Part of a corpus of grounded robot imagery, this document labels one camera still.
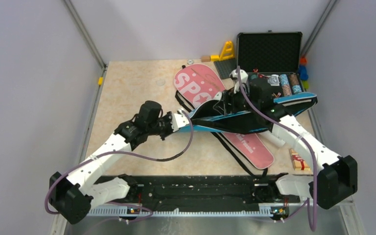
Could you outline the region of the blue racket cover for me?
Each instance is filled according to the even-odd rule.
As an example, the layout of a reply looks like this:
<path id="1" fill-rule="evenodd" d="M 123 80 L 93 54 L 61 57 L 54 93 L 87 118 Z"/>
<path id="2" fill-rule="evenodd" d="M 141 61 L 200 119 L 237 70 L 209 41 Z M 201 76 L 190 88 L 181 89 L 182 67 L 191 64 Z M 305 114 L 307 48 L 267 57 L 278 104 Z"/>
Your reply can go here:
<path id="1" fill-rule="evenodd" d="M 197 132 L 226 132 L 235 134 L 251 134 L 271 131 L 273 123 L 255 112 L 240 96 L 240 104 L 245 106 L 236 113 L 223 115 L 212 107 L 216 100 L 206 101 L 188 113 Z M 318 103 L 317 95 L 302 92 L 291 96 L 275 98 L 273 102 L 263 107 L 260 112 L 279 122 L 284 116 L 298 116 Z"/>

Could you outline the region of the clear tube lid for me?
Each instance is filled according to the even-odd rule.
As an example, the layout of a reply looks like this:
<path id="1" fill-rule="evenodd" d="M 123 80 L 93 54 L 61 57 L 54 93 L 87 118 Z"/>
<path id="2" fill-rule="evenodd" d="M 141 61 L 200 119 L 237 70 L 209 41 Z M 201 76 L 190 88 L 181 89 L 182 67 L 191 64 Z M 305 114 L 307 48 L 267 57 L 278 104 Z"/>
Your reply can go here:
<path id="1" fill-rule="evenodd" d="M 166 83 L 164 79 L 158 79 L 156 80 L 156 85 L 157 86 L 163 86 Z"/>

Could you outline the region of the white shuttlecock tube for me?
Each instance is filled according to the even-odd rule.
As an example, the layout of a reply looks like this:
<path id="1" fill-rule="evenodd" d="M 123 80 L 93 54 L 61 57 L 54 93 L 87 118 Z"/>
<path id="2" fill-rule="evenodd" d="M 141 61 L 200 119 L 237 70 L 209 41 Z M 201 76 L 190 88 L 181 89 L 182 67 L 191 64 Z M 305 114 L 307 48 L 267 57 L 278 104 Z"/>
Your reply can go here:
<path id="1" fill-rule="evenodd" d="M 229 114 L 226 112 L 224 108 L 224 101 L 223 95 L 224 92 L 217 92 L 216 95 L 213 97 L 213 100 L 216 101 L 216 103 L 212 106 L 212 109 L 219 113 L 219 115 L 222 115 L 223 118 L 227 118 Z M 276 147 L 282 147 L 285 145 L 285 141 L 281 140 L 280 138 L 274 136 L 270 131 L 264 131 L 258 133 L 261 137 L 264 137 L 266 140 L 271 142 Z"/>

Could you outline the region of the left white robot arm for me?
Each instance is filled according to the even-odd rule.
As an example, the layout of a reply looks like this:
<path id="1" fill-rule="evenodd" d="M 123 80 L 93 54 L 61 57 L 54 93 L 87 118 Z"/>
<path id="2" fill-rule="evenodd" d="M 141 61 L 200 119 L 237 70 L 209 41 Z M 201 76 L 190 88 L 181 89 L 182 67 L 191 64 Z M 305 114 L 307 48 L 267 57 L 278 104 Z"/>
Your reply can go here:
<path id="1" fill-rule="evenodd" d="M 124 156 L 154 162 L 168 162 L 178 158 L 181 153 L 157 159 L 134 153 L 134 150 L 146 142 L 149 136 L 165 139 L 186 126 L 192 130 L 189 115 L 183 110 L 164 114 L 159 103 L 146 101 L 138 113 L 121 123 L 88 158 L 63 174 L 55 172 L 51 176 L 44 202 L 45 210 L 50 214 L 60 214 L 69 223 L 76 224 L 90 210 L 110 201 L 134 201 L 138 190 L 121 176 L 100 184 L 97 180 Z"/>

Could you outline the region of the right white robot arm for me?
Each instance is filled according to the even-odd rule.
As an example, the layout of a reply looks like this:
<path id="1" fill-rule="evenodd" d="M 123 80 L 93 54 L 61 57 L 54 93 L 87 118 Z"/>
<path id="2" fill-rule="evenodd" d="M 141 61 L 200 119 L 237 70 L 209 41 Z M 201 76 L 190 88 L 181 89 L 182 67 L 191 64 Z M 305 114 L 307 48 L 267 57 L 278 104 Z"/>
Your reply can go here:
<path id="1" fill-rule="evenodd" d="M 236 84 L 214 97 L 215 110 L 230 131 L 251 134 L 268 131 L 290 145 L 308 164 L 312 176 L 286 174 L 268 187 L 268 197 L 280 202 L 287 195 L 310 198 L 323 209 L 330 209 L 358 192 L 358 163 L 339 155 L 309 133 L 297 115 L 317 103 L 315 94 L 303 92 L 274 98 L 269 84 L 252 81 Z"/>

